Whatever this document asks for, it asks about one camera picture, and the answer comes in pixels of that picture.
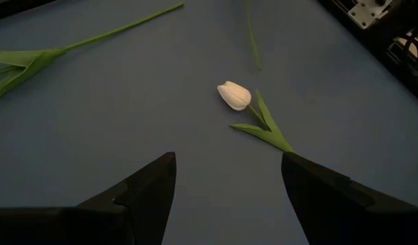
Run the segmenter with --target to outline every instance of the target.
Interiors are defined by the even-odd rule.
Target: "white flower bud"
[[[250,91],[234,82],[226,81],[217,88],[224,101],[234,110],[241,111],[251,102]]]

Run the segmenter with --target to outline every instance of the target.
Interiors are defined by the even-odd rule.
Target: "blue table surface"
[[[58,1],[0,20],[0,50],[65,46],[177,0]],[[178,161],[164,244],[307,244],[282,152],[216,86],[258,88],[304,157],[418,206],[418,101],[316,1],[184,9],[81,48],[0,100],[0,206],[73,206],[167,151]]]

